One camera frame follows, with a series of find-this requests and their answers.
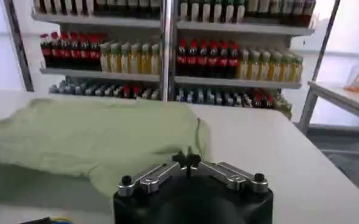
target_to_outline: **black knob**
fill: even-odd
[[[256,182],[263,182],[265,180],[265,176],[262,173],[256,173],[254,180]]]
[[[132,183],[132,177],[131,176],[123,176],[121,179],[121,182],[124,186],[128,186]]]

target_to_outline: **shelf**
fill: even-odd
[[[237,79],[211,79],[211,78],[184,77],[184,76],[175,77],[175,82],[179,84],[281,88],[281,89],[299,89],[301,87],[301,83],[253,81],[253,80],[237,80]]]
[[[151,19],[40,14],[36,13],[34,10],[32,11],[32,18],[37,21],[58,24],[88,24],[99,26],[160,28],[160,21]]]
[[[178,21],[177,25],[178,29],[183,30],[213,30],[222,32],[282,34],[291,36],[308,36],[315,32],[314,29],[276,24],[229,24]]]
[[[56,68],[41,68],[42,74],[66,75],[68,77],[78,78],[92,78],[92,79],[113,79],[113,80],[127,80],[127,81],[144,81],[144,82],[158,82],[158,75],[144,75],[144,74],[123,74],[123,73],[109,73],[102,71],[83,71],[72,69],[56,69]]]

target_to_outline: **green cloth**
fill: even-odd
[[[36,99],[0,121],[0,163],[87,176],[111,197],[135,175],[179,151],[208,158],[208,128],[181,103]]]

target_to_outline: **small white table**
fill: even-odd
[[[345,91],[340,85],[332,83],[308,82],[308,98],[297,127],[303,134],[307,134],[309,122],[313,114],[318,97],[359,116],[359,93]],[[359,163],[356,165],[351,180],[359,187]]]
[[[40,96],[0,91],[0,119],[36,97]],[[274,191],[273,224],[351,224],[359,221],[359,189],[281,113],[206,105],[189,107],[210,128],[213,161],[225,161],[250,173],[266,175]],[[26,219],[27,214],[32,219],[43,214],[65,214],[77,224],[91,223],[86,212],[48,209],[45,213],[42,208],[38,211],[10,206],[0,206],[0,223],[11,223],[11,220],[15,223],[21,217]],[[97,220],[107,220],[107,217],[93,215]]]

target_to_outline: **yellow bottle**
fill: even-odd
[[[141,74],[141,52],[139,43],[132,45],[130,52],[130,73]]]
[[[149,44],[143,44],[143,53],[141,55],[141,72],[143,74],[151,73],[151,53],[149,51]]]
[[[121,46],[121,68],[123,73],[130,73],[130,44],[125,43]]]
[[[160,74],[160,49],[159,44],[154,44],[152,46],[152,58],[151,58],[151,71],[153,75]]]
[[[296,83],[301,82],[301,75],[302,75],[302,70],[303,70],[302,62],[303,62],[302,57],[295,56],[293,66],[292,66],[293,72],[292,72],[292,76],[289,79],[289,82],[296,82]]]
[[[121,45],[120,43],[113,43],[110,45],[110,68],[111,72],[121,73]]]
[[[282,61],[282,54],[274,51],[272,53],[273,57],[273,64],[272,64],[272,79],[271,81],[278,82],[279,77],[281,75],[281,61]]]
[[[101,44],[101,68],[103,72],[110,72],[110,43]]]
[[[238,79],[246,79],[246,77],[247,77],[248,58],[249,58],[248,50],[247,49],[241,50],[241,63],[238,68],[238,73],[236,74],[236,77]]]
[[[266,80],[272,81],[272,78],[274,77],[274,67],[275,67],[275,60],[273,53],[271,54],[270,63],[269,63],[269,72],[267,73]]]
[[[290,78],[291,74],[291,62],[292,56],[290,54],[283,54],[282,56],[282,65],[281,65],[281,73],[278,78],[278,82],[287,82]]]
[[[261,52],[261,62],[259,69],[259,76],[257,80],[265,81],[268,78],[269,69],[270,69],[270,56],[271,54],[268,51]]]
[[[252,50],[250,51],[250,58],[251,58],[251,80],[256,80],[259,77],[260,72],[260,53],[259,51]]]

